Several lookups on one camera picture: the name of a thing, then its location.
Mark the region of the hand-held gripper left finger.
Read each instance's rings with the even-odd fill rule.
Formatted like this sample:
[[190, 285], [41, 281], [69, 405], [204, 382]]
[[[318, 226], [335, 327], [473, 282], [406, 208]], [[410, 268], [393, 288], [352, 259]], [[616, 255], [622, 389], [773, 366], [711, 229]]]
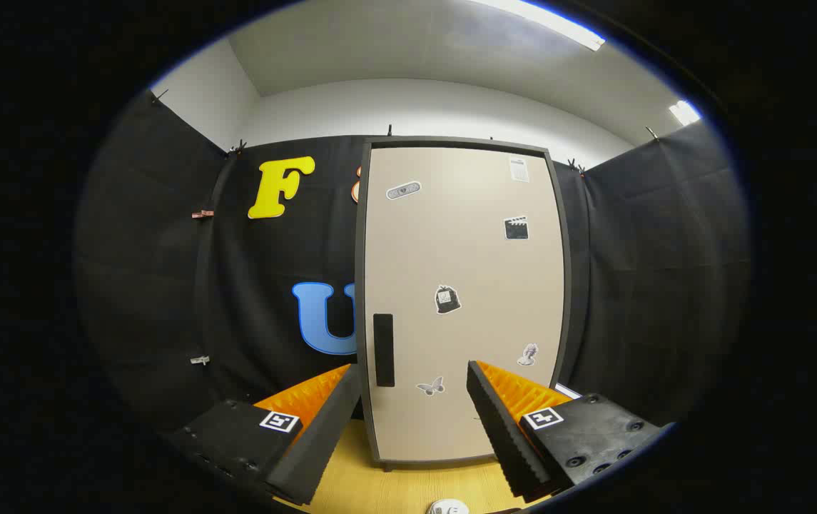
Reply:
[[221, 401], [169, 441], [255, 500], [308, 505], [360, 399], [358, 375], [347, 364], [257, 403]]

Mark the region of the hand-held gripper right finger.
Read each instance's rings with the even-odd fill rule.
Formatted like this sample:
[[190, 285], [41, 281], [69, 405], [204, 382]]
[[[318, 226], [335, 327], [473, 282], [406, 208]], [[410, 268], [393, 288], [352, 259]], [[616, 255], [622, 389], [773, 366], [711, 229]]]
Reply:
[[466, 386], [510, 491], [528, 503], [594, 481], [668, 430], [603, 395], [549, 388], [477, 359]]

